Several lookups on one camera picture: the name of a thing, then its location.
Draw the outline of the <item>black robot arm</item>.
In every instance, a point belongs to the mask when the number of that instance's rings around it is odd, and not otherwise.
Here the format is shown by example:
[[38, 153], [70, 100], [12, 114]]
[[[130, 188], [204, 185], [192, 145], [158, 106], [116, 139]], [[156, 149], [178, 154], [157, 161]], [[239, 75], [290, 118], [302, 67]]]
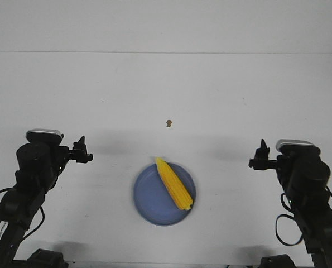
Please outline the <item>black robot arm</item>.
[[45, 196], [56, 185], [68, 161], [86, 164], [93, 159], [84, 136], [72, 148], [61, 145], [63, 138], [57, 130], [32, 129], [26, 133], [27, 143], [16, 152], [16, 183], [1, 190], [0, 267], [7, 266], [19, 245], [32, 235], [34, 216], [44, 211]]
[[248, 166], [255, 170], [275, 170], [283, 189], [280, 200], [289, 212], [286, 217], [296, 222], [315, 267], [332, 267], [332, 209], [328, 188], [330, 168], [320, 158], [313, 143], [280, 139], [276, 160], [269, 158], [270, 148], [261, 141]]

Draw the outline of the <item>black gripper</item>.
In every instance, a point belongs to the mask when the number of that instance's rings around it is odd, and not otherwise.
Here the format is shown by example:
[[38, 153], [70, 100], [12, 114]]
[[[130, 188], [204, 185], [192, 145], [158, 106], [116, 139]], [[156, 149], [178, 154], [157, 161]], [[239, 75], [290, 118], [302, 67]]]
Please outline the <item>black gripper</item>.
[[256, 149], [254, 158], [249, 160], [248, 166], [254, 170], [276, 170], [277, 161], [270, 160], [269, 157], [270, 148], [267, 147], [264, 139], [261, 139], [261, 145]]
[[75, 160], [77, 163], [88, 163], [93, 160], [93, 154], [87, 152], [85, 136], [74, 142], [73, 148], [68, 152], [68, 160]]

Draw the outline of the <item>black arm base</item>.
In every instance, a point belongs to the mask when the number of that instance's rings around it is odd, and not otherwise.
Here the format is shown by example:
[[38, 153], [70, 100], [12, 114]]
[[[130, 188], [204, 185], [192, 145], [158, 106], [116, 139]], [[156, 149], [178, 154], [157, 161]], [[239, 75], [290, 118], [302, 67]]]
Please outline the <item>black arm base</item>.
[[284, 255], [267, 256], [261, 258], [260, 268], [296, 268], [292, 259]]
[[11, 253], [0, 255], [0, 267], [69, 267], [61, 252], [38, 249], [27, 260], [13, 260]]

